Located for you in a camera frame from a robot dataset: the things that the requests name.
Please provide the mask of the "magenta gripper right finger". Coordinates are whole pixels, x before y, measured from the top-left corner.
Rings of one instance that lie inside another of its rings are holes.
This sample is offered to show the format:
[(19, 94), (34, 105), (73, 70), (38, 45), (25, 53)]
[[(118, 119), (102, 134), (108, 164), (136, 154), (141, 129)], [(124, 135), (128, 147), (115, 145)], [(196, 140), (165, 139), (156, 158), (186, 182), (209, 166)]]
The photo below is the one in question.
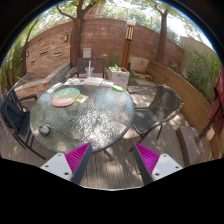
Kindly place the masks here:
[(133, 144), (133, 154), (145, 185), (182, 169), (168, 154), (157, 154), (138, 143)]

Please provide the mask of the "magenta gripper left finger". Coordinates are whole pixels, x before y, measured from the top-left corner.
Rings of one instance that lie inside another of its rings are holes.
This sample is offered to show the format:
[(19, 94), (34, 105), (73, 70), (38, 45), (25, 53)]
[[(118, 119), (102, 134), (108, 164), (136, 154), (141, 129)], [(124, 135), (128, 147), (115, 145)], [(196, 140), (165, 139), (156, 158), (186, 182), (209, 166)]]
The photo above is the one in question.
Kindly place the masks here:
[(91, 154), (92, 145), (86, 143), (66, 154), (57, 153), (41, 169), (79, 185)]

